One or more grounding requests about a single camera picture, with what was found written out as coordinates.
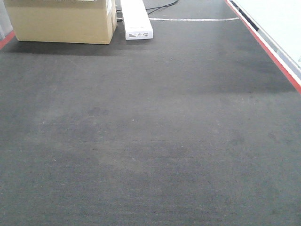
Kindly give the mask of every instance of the floor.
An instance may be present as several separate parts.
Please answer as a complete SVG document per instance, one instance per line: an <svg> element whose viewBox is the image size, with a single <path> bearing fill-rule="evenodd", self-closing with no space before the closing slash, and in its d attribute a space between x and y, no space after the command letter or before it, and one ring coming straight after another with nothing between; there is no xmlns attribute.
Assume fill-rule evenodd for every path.
<svg viewBox="0 0 301 226"><path fill-rule="evenodd" d="M300 94L239 20L152 25L0 51L0 225L301 225Z"/></svg>

